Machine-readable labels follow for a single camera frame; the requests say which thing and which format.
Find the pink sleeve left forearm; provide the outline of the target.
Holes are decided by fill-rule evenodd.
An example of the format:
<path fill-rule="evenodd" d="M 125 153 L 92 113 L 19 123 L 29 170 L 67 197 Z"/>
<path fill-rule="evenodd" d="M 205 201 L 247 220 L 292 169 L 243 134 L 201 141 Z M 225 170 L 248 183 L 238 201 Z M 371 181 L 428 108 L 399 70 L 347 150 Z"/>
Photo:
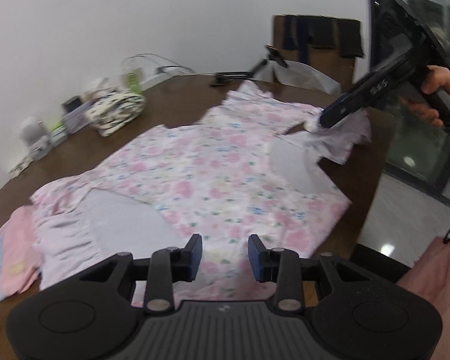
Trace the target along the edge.
<path fill-rule="evenodd" d="M 450 359 L 450 242 L 435 238 L 415 265 L 397 282 L 439 312 L 443 330 L 433 359 Z"/>

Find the right hand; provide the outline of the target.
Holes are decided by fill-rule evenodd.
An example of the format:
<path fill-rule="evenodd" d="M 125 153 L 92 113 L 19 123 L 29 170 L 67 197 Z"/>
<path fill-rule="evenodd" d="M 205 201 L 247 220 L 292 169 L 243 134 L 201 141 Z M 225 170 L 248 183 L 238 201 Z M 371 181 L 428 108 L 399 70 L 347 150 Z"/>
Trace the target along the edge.
<path fill-rule="evenodd" d="M 439 89 L 444 89 L 445 92 L 450 94 L 450 70 L 435 65 L 429 65 L 428 69 L 427 77 L 422 83 L 422 92 L 424 94 L 431 94 L 437 92 Z M 406 99 L 403 99 L 402 102 L 412 113 L 417 115 L 423 121 L 428 122 L 434 127 L 444 127 L 443 121 L 440 119 L 437 110 L 431 109 L 426 104 L 412 102 Z"/>

